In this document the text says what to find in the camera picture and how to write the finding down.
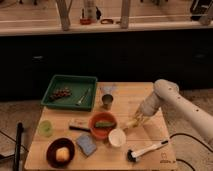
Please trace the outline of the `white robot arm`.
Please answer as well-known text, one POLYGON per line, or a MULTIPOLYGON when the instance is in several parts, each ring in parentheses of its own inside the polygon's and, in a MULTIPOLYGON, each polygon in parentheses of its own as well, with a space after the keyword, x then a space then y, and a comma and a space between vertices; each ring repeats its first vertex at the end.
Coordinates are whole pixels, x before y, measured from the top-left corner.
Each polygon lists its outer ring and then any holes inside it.
POLYGON ((174 82, 165 79, 155 81, 152 93, 141 102, 135 118, 142 121, 145 117, 154 116, 163 102, 176 108, 213 147, 213 116, 184 98, 179 93, 179 86, 174 82))

